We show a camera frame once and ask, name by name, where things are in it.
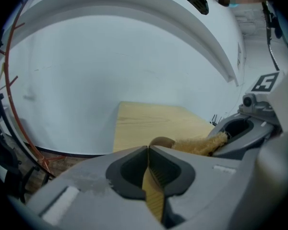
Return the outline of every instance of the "copper pipe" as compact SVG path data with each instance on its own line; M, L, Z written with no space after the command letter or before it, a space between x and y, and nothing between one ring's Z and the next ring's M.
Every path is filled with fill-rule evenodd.
M21 23L20 25L16 26L16 27L15 27L15 30L16 30L17 28L23 26L24 24L25 24L25 23Z
M19 129L21 130L22 134L24 135L24 138L27 140L27 142L29 143L30 147L32 148L33 152L36 154L38 161L41 163L41 166L43 166L49 173L50 170L47 166L47 164L49 164L49 161L39 152L39 150L37 150L37 148L35 147L35 145L33 144L33 142L31 141L31 139L29 138L29 136L27 135L23 125L21 124L20 118L17 114L14 102L13 102L13 98L12 98L12 92L11 92L11 87L10 87L10 80L9 80L9 56L10 56L10 49L11 49L11 42L12 42L12 38L13 38L13 34L16 28L16 24L18 22L18 19L20 17L21 12L24 9L25 4L28 2L28 0L26 0L25 2L22 1L22 6L19 9L14 22L12 24L11 27L11 31L9 34L9 38L8 38L8 42L6 44L6 50L5 50L5 63L4 63L4 75L5 75L5 85L6 85L6 91L8 94L8 98L9 98L9 102L10 102L10 106L11 106L11 110L13 112L13 115L15 117L16 123L19 126Z
M18 79L18 76L16 76L11 82L10 82L10 86L16 81L16 79ZM3 90L6 87L6 85L4 85L2 88L0 88L0 90Z
M3 54L3 55L5 55L5 52L4 52L3 50L1 50L1 49L0 49L0 53Z

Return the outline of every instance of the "wooden panel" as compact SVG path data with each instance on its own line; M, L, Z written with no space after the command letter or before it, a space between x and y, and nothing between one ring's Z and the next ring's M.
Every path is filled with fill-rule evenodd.
M159 136L173 140L205 138L213 128L183 107L121 102L113 151L148 145Z

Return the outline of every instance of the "beige sponge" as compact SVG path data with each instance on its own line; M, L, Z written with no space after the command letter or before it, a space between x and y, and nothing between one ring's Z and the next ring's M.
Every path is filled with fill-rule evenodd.
M227 143L227 139L227 135L220 132L209 138L181 139L177 141L167 137L157 137L151 141L150 145L163 146L202 156L211 156L218 148Z

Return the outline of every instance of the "wooden board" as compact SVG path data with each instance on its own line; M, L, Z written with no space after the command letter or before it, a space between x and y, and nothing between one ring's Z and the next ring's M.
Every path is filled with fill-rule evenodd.
M148 145L156 137L205 138L214 126L180 106L121 102L113 151Z

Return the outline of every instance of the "wooden floor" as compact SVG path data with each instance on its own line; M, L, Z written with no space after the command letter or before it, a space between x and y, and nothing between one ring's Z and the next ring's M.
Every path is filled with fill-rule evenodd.
M21 161L19 165L19 169L23 175L25 175L34 165L22 152L16 142L12 137L7 136L7 144L15 151L17 159ZM46 158L58 157L59 155L55 155L48 152L41 152ZM83 161L83 158L73 158L73 157L65 157L65 159L50 162L49 169L53 173L54 176L59 176L62 172L66 171L70 167L75 164ZM27 185L26 190L30 191L29 194L25 194L26 202L30 199L31 195L33 195L42 185L43 179L45 177L45 173L43 171L33 171Z

